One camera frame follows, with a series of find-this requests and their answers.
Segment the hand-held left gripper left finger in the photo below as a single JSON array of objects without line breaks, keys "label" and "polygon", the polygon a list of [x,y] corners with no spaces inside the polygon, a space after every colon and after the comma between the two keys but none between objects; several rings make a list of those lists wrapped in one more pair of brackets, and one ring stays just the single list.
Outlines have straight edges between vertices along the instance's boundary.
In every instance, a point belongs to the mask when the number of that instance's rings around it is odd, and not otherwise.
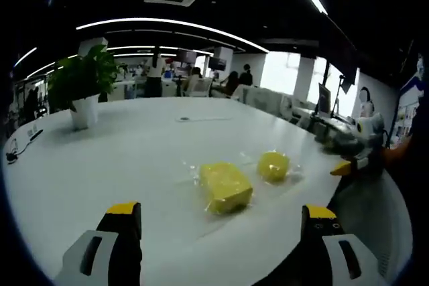
[{"label": "hand-held left gripper left finger", "polygon": [[64,253],[55,285],[140,285],[141,204],[111,206]]}]

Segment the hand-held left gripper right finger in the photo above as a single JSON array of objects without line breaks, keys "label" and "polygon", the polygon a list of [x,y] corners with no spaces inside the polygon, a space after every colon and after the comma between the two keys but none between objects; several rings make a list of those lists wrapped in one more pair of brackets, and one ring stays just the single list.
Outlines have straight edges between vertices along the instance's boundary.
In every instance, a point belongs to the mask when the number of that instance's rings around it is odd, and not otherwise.
[{"label": "hand-held left gripper right finger", "polygon": [[387,285],[375,255],[323,206],[302,207],[303,285]]}]

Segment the person's right hand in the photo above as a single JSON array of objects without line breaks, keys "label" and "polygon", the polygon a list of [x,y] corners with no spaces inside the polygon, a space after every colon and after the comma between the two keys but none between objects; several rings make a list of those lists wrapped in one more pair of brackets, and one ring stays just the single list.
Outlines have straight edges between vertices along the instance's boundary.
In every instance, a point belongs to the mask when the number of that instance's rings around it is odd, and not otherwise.
[{"label": "person's right hand", "polygon": [[383,158],[384,166],[389,167],[393,165],[395,162],[400,161],[406,154],[406,151],[408,150],[411,139],[412,139],[412,136],[410,135],[406,137],[396,148],[383,149],[381,155]]}]

